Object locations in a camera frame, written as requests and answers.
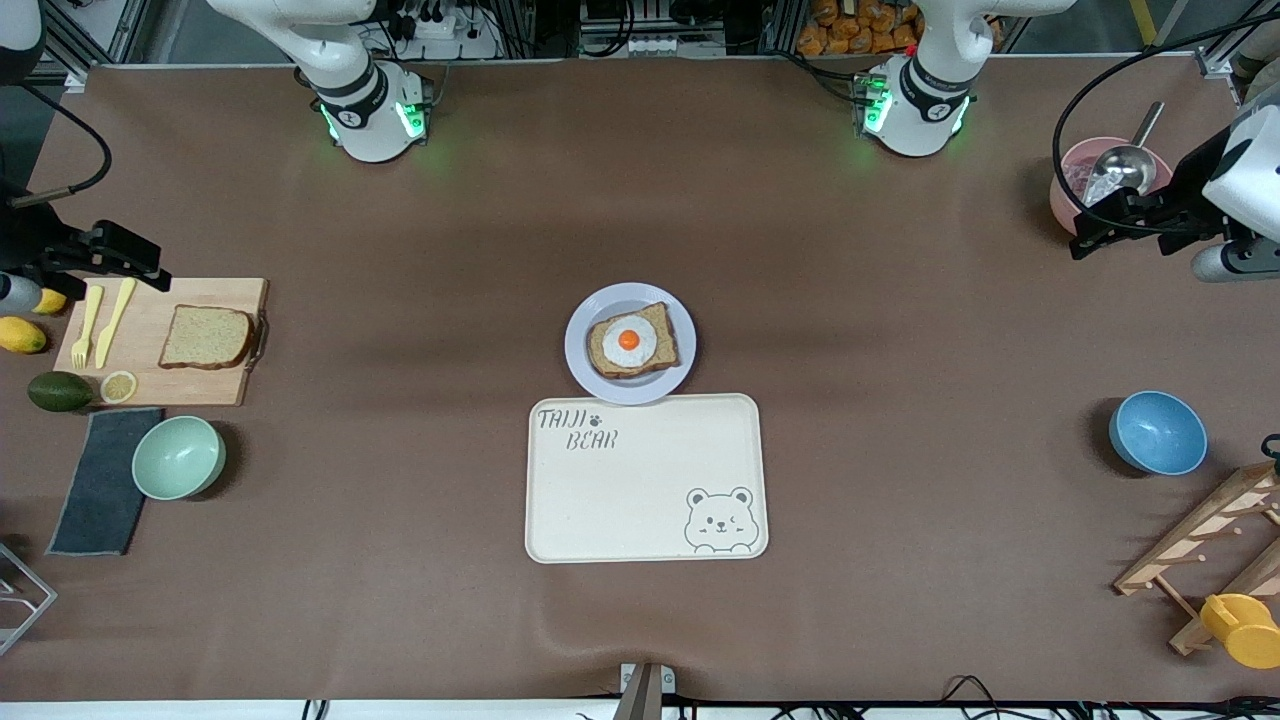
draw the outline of bowl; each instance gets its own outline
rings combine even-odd
[[[218,479],[227,445],[193,415],[169,418],[142,436],[133,451],[133,483],[155,500],[191,497]]]
[[[1139,470],[1184,475],[1204,460],[1208,433],[1189,405],[1167,392],[1144,389],[1111,415],[1111,445]]]
[[[1076,196],[1084,195],[1084,183],[1089,181],[1089,170],[1093,168],[1093,161],[1098,159],[1098,155],[1119,145],[1129,145],[1129,141],[1120,137],[1091,137],[1089,140],[1076,142],[1062,155],[1062,172],[1066,173],[1068,182],[1071,182],[1073,172],[1076,173],[1078,187],[1075,187],[1076,183],[1073,183]],[[1151,156],[1156,159],[1156,181],[1151,183],[1151,190],[1147,191],[1151,193],[1169,184],[1169,181],[1174,179],[1174,172],[1149,147],[1143,146],[1143,150],[1151,152]],[[1075,217],[1080,214],[1080,209],[1073,205],[1071,200],[1062,192],[1062,186],[1057,184],[1056,176],[1048,181],[1048,206],[1053,210],[1053,217],[1057,218],[1059,224],[1066,232],[1075,234]]]

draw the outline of dark towel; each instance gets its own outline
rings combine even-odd
[[[133,451],[163,416],[160,407],[90,415],[84,450],[46,553],[124,555],[143,501],[133,484]]]

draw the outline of yellow knife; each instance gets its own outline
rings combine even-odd
[[[99,370],[102,369],[102,365],[106,365],[106,354],[111,350],[115,331],[120,327],[124,307],[129,304],[129,299],[133,297],[133,288],[136,287],[138,287],[138,281],[124,278],[124,282],[120,283],[120,295],[115,299],[115,309],[111,310],[111,322],[102,328],[102,332],[97,336],[97,342],[93,343],[93,366]]]

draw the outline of white plate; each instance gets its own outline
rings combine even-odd
[[[745,395],[529,414],[525,551],[538,562],[748,560],[769,544],[760,413]]]
[[[667,315],[676,334],[678,363],[666,370],[645,373],[639,378],[612,380],[595,372],[586,352],[591,325],[623,313],[635,313],[654,302],[667,304]],[[582,389],[614,405],[644,405],[664,397],[685,382],[698,355],[698,333],[694,319],[676,296],[645,283],[618,283],[600,288],[582,301],[564,328],[564,360],[573,379]]]

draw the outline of egg white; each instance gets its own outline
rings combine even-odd
[[[634,331],[640,336],[640,345],[635,350],[623,350],[618,345],[618,338],[626,331]],[[658,331],[653,323],[639,315],[618,318],[604,331],[604,356],[620,368],[639,368],[658,352]]]

